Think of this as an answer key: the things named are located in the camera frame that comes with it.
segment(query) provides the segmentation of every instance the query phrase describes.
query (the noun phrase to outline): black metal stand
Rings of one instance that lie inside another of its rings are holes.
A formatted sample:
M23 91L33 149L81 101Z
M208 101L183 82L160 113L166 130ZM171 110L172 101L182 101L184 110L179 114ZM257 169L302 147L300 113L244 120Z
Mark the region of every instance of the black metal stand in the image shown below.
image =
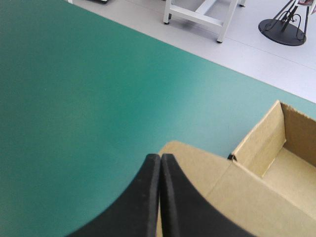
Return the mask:
M300 30L302 17L295 13L298 6L294 6L294 3L295 0L290 0L273 19L260 22L260 32L274 42L284 45L299 46L304 44L306 41L309 6L306 7L305 27L303 32ZM298 26L290 24L290 22L296 22L297 20L299 20Z

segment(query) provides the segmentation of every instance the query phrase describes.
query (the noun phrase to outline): cardboard box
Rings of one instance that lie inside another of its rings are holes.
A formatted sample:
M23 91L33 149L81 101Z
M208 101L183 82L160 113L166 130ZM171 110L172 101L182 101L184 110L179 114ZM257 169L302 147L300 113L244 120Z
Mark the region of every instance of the cardboard box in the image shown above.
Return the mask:
M162 154L174 154L198 194L252 235L316 236L316 121L291 106L277 101L230 159L176 141Z

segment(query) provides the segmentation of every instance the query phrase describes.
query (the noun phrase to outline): white metal frame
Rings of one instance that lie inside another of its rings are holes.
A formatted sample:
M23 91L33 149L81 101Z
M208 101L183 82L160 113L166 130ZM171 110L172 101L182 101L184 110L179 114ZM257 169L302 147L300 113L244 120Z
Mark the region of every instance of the white metal frame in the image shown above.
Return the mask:
M215 26L220 29L217 42L222 43L229 23L232 20L237 4L239 3L240 6L244 6L246 0L232 0L229 5L228 13L224 21L220 21L213 17L205 16L205 13L214 5L215 2L216 0L204 0L204 2L195 11L190 11L182 7L176 6L174 4L174 0L166 0L163 22L165 24L169 24L169 15L171 14L205 26Z

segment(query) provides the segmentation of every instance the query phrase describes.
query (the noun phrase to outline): white floor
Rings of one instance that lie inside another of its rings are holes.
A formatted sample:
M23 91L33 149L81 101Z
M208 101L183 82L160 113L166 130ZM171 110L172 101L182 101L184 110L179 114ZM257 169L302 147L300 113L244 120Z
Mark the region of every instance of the white floor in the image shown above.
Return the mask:
M175 4L195 10L203 0L175 0ZM290 47L275 43L258 30L261 20L272 18L287 0L248 0L238 7L224 42L216 43L214 29L172 17L162 23L162 0L73 0L75 5L150 35L260 81L316 103L316 14L309 19L307 41ZM223 19L229 0L218 0L207 13ZM299 13L304 15L304 8Z

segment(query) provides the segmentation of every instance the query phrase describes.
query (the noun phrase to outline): green surface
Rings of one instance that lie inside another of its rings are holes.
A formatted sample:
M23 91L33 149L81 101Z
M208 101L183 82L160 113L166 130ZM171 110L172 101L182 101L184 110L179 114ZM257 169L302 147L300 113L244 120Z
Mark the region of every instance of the green surface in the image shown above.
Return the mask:
M2 0L0 236L68 234L170 140L226 157L276 99L316 118L311 102L62 0Z

